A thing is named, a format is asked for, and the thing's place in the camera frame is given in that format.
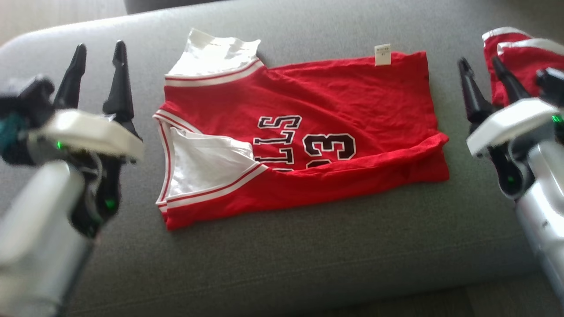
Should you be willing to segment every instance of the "wooden floor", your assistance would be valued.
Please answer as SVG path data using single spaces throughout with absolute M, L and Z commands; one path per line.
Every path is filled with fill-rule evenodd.
M 125 15 L 122 0 L 0 0 L 0 46 L 20 34 Z M 541 273 L 308 314 L 351 316 L 563 316 Z

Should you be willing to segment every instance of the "gray couch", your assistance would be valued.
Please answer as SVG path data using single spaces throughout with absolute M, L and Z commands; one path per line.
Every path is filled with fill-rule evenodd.
M 122 175 L 121 211 L 103 232 L 69 316 L 284 315 L 537 270 L 491 164 L 470 157 L 456 60 L 488 89 L 481 34 L 512 25 L 564 42 L 561 0 L 233 0 L 42 30 L 0 49 L 0 82 L 43 72 L 58 83 L 88 47 L 81 107 L 100 112 L 115 41 L 127 43 L 145 162 Z M 262 39 L 270 66 L 372 53 L 428 52 L 451 179 L 167 232 L 154 201 L 164 155 L 151 115 L 190 27 Z M 5 209 L 32 173 L 2 166 Z

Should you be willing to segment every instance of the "white tag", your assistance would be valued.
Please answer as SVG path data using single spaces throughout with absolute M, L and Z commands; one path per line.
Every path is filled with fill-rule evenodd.
M 391 44 L 376 45 L 374 47 L 376 66 L 391 64 Z

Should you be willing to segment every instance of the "red jersey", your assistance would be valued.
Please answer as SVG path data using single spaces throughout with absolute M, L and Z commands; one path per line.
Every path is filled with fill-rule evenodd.
M 192 30 L 166 76 L 168 229 L 448 179 L 424 52 L 266 68 L 257 46 Z
M 484 57 L 491 77 L 492 103 L 507 106 L 509 99 L 503 84 L 497 79 L 491 59 L 498 56 L 521 81 L 532 96 L 539 96 L 536 72 L 547 67 L 564 69 L 564 46 L 545 38 L 533 38 L 527 33 L 503 27 L 487 32 Z

